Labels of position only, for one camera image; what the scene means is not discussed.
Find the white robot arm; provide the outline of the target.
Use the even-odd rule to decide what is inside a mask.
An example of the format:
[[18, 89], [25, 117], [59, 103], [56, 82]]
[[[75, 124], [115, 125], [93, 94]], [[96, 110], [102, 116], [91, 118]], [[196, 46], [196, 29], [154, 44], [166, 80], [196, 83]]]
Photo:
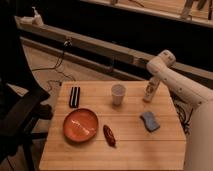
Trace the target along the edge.
[[187, 138], [184, 171], [213, 171], [213, 90], [173, 71], [176, 58], [163, 50], [146, 65], [152, 74], [144, 99], [150, 102], [163, 82], [193, 107], [191, 131]]

